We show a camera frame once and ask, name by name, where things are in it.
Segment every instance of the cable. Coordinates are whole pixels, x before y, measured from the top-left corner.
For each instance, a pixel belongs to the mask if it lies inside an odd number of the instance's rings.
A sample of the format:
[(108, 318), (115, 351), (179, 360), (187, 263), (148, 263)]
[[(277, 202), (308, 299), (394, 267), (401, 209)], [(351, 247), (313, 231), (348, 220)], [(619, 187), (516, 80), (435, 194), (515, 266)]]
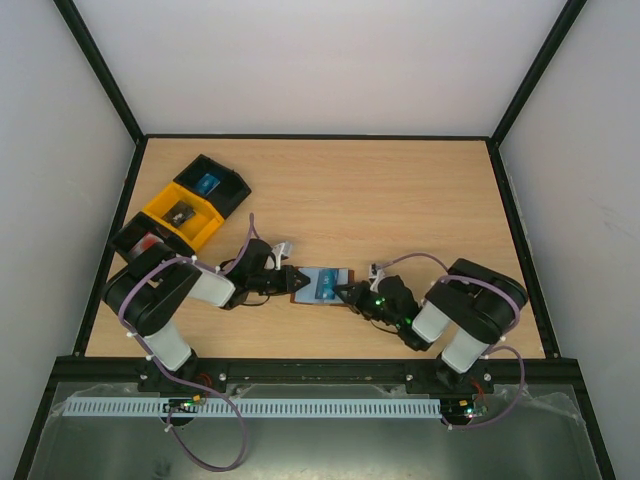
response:
[(445, 265), (445, 263), (440, 260), (438, 257), (436, 257), (435, 255), (431, 255), (430, 253), (425, 253), (425, 252), (415, 252), (415, 253), (409, 253), (407, 255), (403, 255), (401, 257), (396, 258), (395, 260), (391, 260), (387, 263), (383, 263), (382, 265), (376, 265), (378, 268), (387, 268), (390, 267), (391, 265), (395, 265), (396, 263), (400, 263), (403, 260), (406, 260), (407, 258), (413, 258), (413, 257), (426, 257), (426, 258), (430, 258), (431, 260), (433, 260), (434, 262), (436, 262), (438, 265), (440, 265), (442, 268), (444, 268), (444, 271), (448, 271), (449, 267), (447, 267)]
[(375, 328), (377, 328), (377, 329), (378, 329), (378, 330), (380, 330), (381, 332), (384, 332), (384, 333), (391, 333), (391, 334), (393, 334), (393, 335), (397, 335), (397, 334), (398, 334), (398, 330), (396, 330), (395, 332), (393, 332), (393, 331), (391, 331), (391, 330), (385, 330), (384, 328), (379, 327), (378, 325), (376, 325), (376, 324), (374, 323), (373, 319), (370, 319), (369, 321), (371, 322), (371, 325), (373, 325)]
[(226, 467), (217, 467), (215, 465), (210, 465), (210, 464), (208, 464), (206, 462), (203, 462), (199, 458), (197, 458), (187, 448), (187, 446), (184, 444), (182, 439), (178, 436), (178, 434), (174, 430), (174, 428), (172, 428), (173, 426), (171, 425), (170, 421), (171, 421), (171, 414), (173, 412), (170, 411), (169, 415), (167, 415), (167, 425), (168, 425), (167, 428), (169, 429), (169, 431), (171, 432), (173, 437), (176, 439), (178, 444), (182, 447), (182, 449), (184, 450), (184, 452), (187, 455), (187, 457), (189, 457), (189, 459), (193, 463), (195, 463), (199, 467), (202, 467), (203, 469), (208, 470), (210, 472), (228, 472), (228, 471), (233, 470), (234, 468), (238, 467), (242, 463), (242, 461), (244, 460), (244, 456), (245, 456), (245, 454), (247, 452), (248, 444), (249, 444), (249, 432), (247, 430), (247, 425), (246, 425), (246, 423), (244, 421), (244, 418), (242, 417), (242, 414), (240, 413), (240, 410), (238, 410), (238, 407), (229, 399), (229, 397), (227, 397), (226, 395), (214, 390), (213, 388), (209, 388), (209, 387), (206, 387), (204, 385), (200, 385), (198, 383), (190, 382), (188, 380), (183, 380), (183, 379), (175, 377), (174, 375), (169, 373), (169, 371), (165, 368), (165, 366), (162, 364), (162, 362), (153, 354), (153, 351), (151, 350), (149, 345), (147, 345), (147, 342), (145, 342), (144, 339), (138, 334), (136, 329), (133, 328), (133, 326), (124, 319), (124, 314), (125, 314), (125, 312), (127, 310), (127, 307), (131, 303), (131, 300), (133, 299), (133, 297), (136, 296), (136, 294), (142, 289), (142, 287), (144, 285), (146, 285), (149, 280), (151, 280), (153, 277), (155, 277), (158, 273), (160, 273), (164, 269), (170, 267), (171, 265), (173, 265), (175, 263), (180, 263), (180, 262), (192, 262), (198, 267), (203, 265), (201, 262), (198, 262), (198, 261), (196, 261), (196, 260), (194, 260), (192, 258), (175, 257), (175, 258), (171, 258), (171, 259), (161, 263), (160, 265), (156, 266), (153, 270), (151, 270), (149, 273), (147, 273), (142, 278), (142, 280), (140, 280), (131, 289), (131, 291), (127, 294), (127, 296), (124, 298), (122, 304), (120, 305), (120, 308), (118, 309), (118, 321), (120, 322), (120, 324), (123, 327), (125, 327), (127, 330), (129, 330), (129, 332), (131, 332), (131, 334), (133, 335), (133, 338), (135, 338), (136, 341), (138, 342), (138, 344), (142, 347), (142, 349), (145, 352), (147, 352), (148, 355), (151, 356), (151, 359), (153, 360), (153, 363), (155, 363), (156, 367), (158, 367), (158, 370), (160, 370), (160, 373), (162, 373), (165, 377), (167, 377), (169, 380), (171, 380), (171, 381), (173, 381), (175, 383), (179, 383), (179, 384), (185, 385), (187, 387), (192, 387), (192, 388), (196, 388), (198, 390), (202, 390), (202, 391), (207, 392), (207, 393), (209, 393), (209, 394), (211, 394), (211, 395), (213, 395), (215, 397), (218, 397), (218, 398), (222, 399), (224, 402), (226, 402), (229, 405), (231, 410), (233, 410), (233, 413), (236, 414), (236, 417), (238, 418), (238, 421), (240, 423), (240, 428), (242, 430), (242, 446), (240, 447), (240, 452), (238, 453), (238, 456), (236, 457), (236, 459), (230, 465), (228, 465)]
[(223, 275), (223, 276), (229, 275), (231, 270), (233, 270), (238, 264), (238, 262), (242, 260), (242, 257), (244, 256), (244, 252), (247, 251), (247, 247), (249, 246), (249, 240), (251, 240), (252, 235), (255, 235), (258, 240), (261, 240), (260, 235), (258, 235), (256, 227), (253, 224), (253, 219), (254, 219), (254, 215), (253, 215), (253, 212), (251, 212), (249, 214), (249, 230), (247, 231), (247, 236), (244, 240), (244, 244), (242, 245), (242, 248), (240, 248), (240, 252), (238, 252), (238, 255), (236, 255), (236, 258), (224, 270), (221, 270), (220, 272), (218, 272), (219, 275)]
[(472, 425), (451, 425), (447, 421), (447, 419), (444, 418), (443, 416), (442, 423), (444, 423), (449, 430), (472, 430), (480, 427), (488, 427), (489, 425), (497, 423), (500, 420), (502, 420), (504, 417), (506, 417), (509, 414), (509, 412), (511, 412), (511, 410), (513, 410), (513, 408), (516, 406), (516, 404), (518, 403), (518, 400), (520, 400), (520, 397), (524, 393), (524, 386), (525, 386), (524, 360), (522, 359), (522, 356), (520, 355), (520, 353), (518, 353), (518, 351), (515, 348), (510, 347), (508, 345), (501, 345), (500, 347), (492, 348), (487, 355), (498, 352), (500, 350), (509, 350), (511, 353), (513, 353), (516, 356), (516, 358), (518, 359), (518, 363), (520, 364), (520, 384), (518, 385), (518, 391), (516, 392), (515, 397), (513, 397), (513, 400), (511, 401), (511, 403), (507, 406), (507, 408), (505, 408), (502, 412), (500, 412), (499, 415), (497, 415), (496, 417), (490, 420), (487, 420), (486, 422), (474, 423)]
[(472, 285), (477, 285), (479, 287), (486, 288), (487, 290), (500, 296), (505, 302), (509, 304), (509, 306), (513, 309), (513, 321), (506, 328), (503, 335), (510, 332), (514, 328), (516, 328), (518, 323), (520, 323), (520, 308), (509, 295), (507, 295), (503, 290), (500, 290), (495, 285), (491, 285), (490, 283), (484, 282), (482, 280), (478, 280), (477, 278), (465, 277), (462, 275), (443, 275), (438, 279), (438, 282), (447, 283), (450, 280), (455, 280), (463, 283), (470, 283)]
[(262, 305), (267, 303), (270, 298), (271, 298), (271, 295), (267, 295), (267, 299), (264, 302), (261, 302), (261, 303), (243, 303), (242, 306), (243, 307), (261, 307)]

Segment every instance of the wooden tabletop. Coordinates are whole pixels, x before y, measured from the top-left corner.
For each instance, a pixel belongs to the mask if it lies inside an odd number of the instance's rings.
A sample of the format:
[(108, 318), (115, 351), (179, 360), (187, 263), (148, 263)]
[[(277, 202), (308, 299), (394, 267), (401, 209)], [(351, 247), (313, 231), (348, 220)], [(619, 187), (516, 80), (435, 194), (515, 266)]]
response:
[[(484, 142), (151, 139), (127, 220), (200, 153), (239, 172), (253, 190), (198, 252), (211, 265), (235, 257), (254, 212), (263, 239), (293, 242), (293, 265), (350, 268), (363, 280), (372, 262), (425, 251), (447, 264), (464, 257), (524, 284)], [(123, 266), (116, 255), (110, 276)], [(442, 274), (424, 258), (388, 272), (400, 274), (416, 299)], [(174, 320), (200, 357), (234, 358), (434, 358), (456, 328), (427, 352), (413, 352), (347, 308), (289, 297), (232, 311), (187, 299)], [(529, 305), (507, 344), (524, 357), (544, 357)], [(102, 303), (86, 354), (142, 350)]]

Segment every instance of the purple cable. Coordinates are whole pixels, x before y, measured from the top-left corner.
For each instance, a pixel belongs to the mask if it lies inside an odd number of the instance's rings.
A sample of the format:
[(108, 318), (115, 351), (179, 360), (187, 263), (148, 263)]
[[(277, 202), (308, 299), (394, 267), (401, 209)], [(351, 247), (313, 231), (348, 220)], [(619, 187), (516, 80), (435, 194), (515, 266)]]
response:
[(447, 283), (450, 280), (456, 280), (458, 282), (463, 282), (463, 283), (470, 283), (472, 285), (477, 285), (479, 287), (486, 288), (487, 290), (495, 293), (496, 295), (500, 296), (505, 302), (507, 302), (509, 306), (513, 309), (514, 316), (513, 316), (513, 321), (511, 322), (511, 324), (509, 324), (509, 326), (504, 331), (504, 333), (510, 332), (518, 325), (518, 323), (520, 323), (520, 308), (518, 308), (518, 305), (516, 304), (516, 302), (514, 302), (509, 295), (507, 295), (504, 291), (500, 290), (495, 285), (491, 285), (490, 283), (484, 282), (482, 280), (478, 280), (476, 278), (465, 277), (462, 275), (444, 275), (438, 279), (439, 282), (443, 282), (443, 283)]
[(254, 218), (253, 212), (251, 212), (249, 214), (249, 231), (247, 232), (247, 237), (245, 238), (242, 248), (238, 252), (238, 255), (236, 255), (236, 258), (233, 260), (233, 262), (231, 262), (230, 265), (225, 267), (224, 270), (221, 270), (219, 272), (219, 275), (223, 275), (223, 276), (228, 275), (229, 272), (231, 272), (231, 270), (233, 270), (236, 267), (238, 262), (242, 259), (244, 252), (247, 251), (247, 247), (249, 246), (249, 240), (251, 240), (251, 235), (255, 235), (258, 240), (261, 240), (260, 235), (258, 235), (258, 232), (256, 231), (256, 227), (253, 225), (253, 218)]
[[(193, 262), (194, 264), (196, 264), (196, 266), (203, 265), (201, 262), (196, 262), (196, 261), (193, 261), (192, 259), (186, 258), (186, 257), (175, 257), (175, 258), (167, 260), (164, 263), (161, 263), (160, 265), (155, 267), (153, 270), (151, 270), (149, 273), (147, 273), (142, 278), (142, 280), (140, 280), (131, 289), (131, 291), (127, 294), (127, 296), (124, 298), (124, 300), (122, 302), (122, 305), (120, 305), (120, 309), (118, 310), (118, 320), (120, 321), (120, 323), (122, 324), (123, 327), (125, 327), (132, 334), (134, 334), (134, 338), (138, 341), (138, 343), (140, 344), (142, 349), (145, 352), (147, 352), (148, 355), (152, 355), (153, 356), (153, 363), (155, 363), (155, 365), (158, 367), (158, 370), (160, 370), (160, 372), (165, 377), (167, 377), (169, 380), (171, 380), (171, 381), (173, 381), (175, 383), (179, 383), (179, 384), (185, 385), (187, 387), (197, 388), (197, 389), (205, 391), (205, 392), (207, 392), (207, 393), (209, 393), (209, 394), (211, 394), (211, 395), (213, 395), (215, 397), (221, 398), (222, 400), (224, 400), (229, 405), (229, 407), (231, 407), (231, 410), (233, 410), (233, 413), (235, 413), (236, 417), (238, 417), (238, 421), (240, 422), (240, 428), (242, 429), (242, 447), (240, 448), (240, 453), (238, 454), (238, 457), (233, 461), (233, 463), (231, 463), (230, 465), (228, 465), (226, 467), (217, 467), (215, 465), (210, 465), (210, 464), (208, 464), (206, 462), (203, 462), (199, 458), (197, 458), (191, 452), (191, 450), (189, 450), (189, 448), (184, 444), (182, 439), (178, 436), (177, 432), (175, 432), (173, 430), (173, 427), (172, 426), (169, 427), (171, 433), (173, 434), (173, 437), (178, 441), (178, 444), (180, 445), (182, 450), (185, 452), (187, 457), (189, 457), (189, 459), (191, 461), (193, 461), (196, 465), (198, 465), (199, 467), (202, 467), (205, 470), (208, 470), (210, 472), (228, 472), (228, 471), (233, 470), (234, 468), (238, 467), (242, 463), (242, 461), (244, 460), (244, 456), (245, 456), (245, 454), (247, 452), (248, 444), (249, 444), (249, 431), (247, 430), (246, 422), (244, 421), (244, 418), (242, 417), (242, 414), (240, 413), (240, 410), (238, 410), (238, 407), (226, 395), (223, 395), (222, 393), (217, 392), (216, 390), (214, 390), (212, 388), (205, 387), (204, 385), (200, 385), (198, 383), (189, 382), (187, 380), (183, 380), (181, 378), (178, 378), (178, 377), (175, 377), (174, 375), (172, 375), (166, 369), (166, 367), (162, 364), (162, 362), (155, 355), (153, 355), (153, 352), (152, 352), (151, 348), (149, 348), (149, 345), (147, 345), (147, 343), (142, 339), (142, 337), (138, 334), (136, 329), (133, 328), (133, 326), (124, 319), (124, 314), (127, 311), (127, 307), (131, 303), (131, 300), (133, 299), (133, 297), (136, 296), (136, 294), (142, 289), (142, 287), (144, 287), (144, 285), (146, 285), (149, 280), (151, 280), (153, 277), (155, 277), (158, 273), (163, 271), (165, 268), (168, 268), (171, 265), (173, 265), (175, 263), (179, 263), (179, 262)], [(171, 420), (171, 415), (167, 415), (167, 425), (171, 425), (170, 420)]]
[(499, 350), (509, 350), (510, 352), (512, 352), (518, 358), (518, 363), (520, 364), (520, 384), (518, 385), (518, 391), (516, 392), (516, 396), (513, 398), (513, 400), (507, 406), (507, 408), (505, 408), (502, 412), (500, 412), (500, 414), (497, 417), (494, 417), (491, 420), (487, 420), (486, 422), (474, 423), (473, 425), (451, 425), (447, 421), (447, 419), (444, 418), (444, 416), (443, 416), (442, 417), (442, 422), (447, 426), (447, 428), (450, 428), (451, 430), (473, 430), (475, 428), (488, 427), (489, 425), (492, 425), (492, 424), (497, 423), (500, 420), (502, 420), (516, 406), (516, 404), (518, 403), (518, 400), (520, 400), (520, 397), (524, 393), (524, 386), (525, 386), (525, 383), (524, 383), (524, 360), (522, 360), (522, 356), (518, 353), (518, 351), (515, 348), (509, 347), (508, 345), (502, 345), (500, 347), (492, 348), (491, 350), (489, 350), (488, 354), (497, 352)]
[(440, 265), (442, 268), (444, 268), (444, 271), (446, 272), (447, 270), (449, 270), (449, 268), (444, 264), (444, 262), (442, 260), (440, 260), (438, 257), (436, 257), (435, 255), (431, 255), (430, 253), (425, 253), (425, 252), (415, 252), (415, 253), (409, 253), (407, 255), (403, 255), (401, 257), (396, 258), (395, 260), (391, 260), (390, 262), (387, 263), (383, 263), (382, 265), (378, 265), (379, 268), (387, 268), (390, 267), (391, 265), (395, 265), (396, 263), (399, 263), (403, 260), (406, 260), (407, 258), (412, 258), (412, 257), (426, 257), (426, 258), (430, 258), (431, 260), (433, 260), (434, 262), (436, 262), (438, 265)]

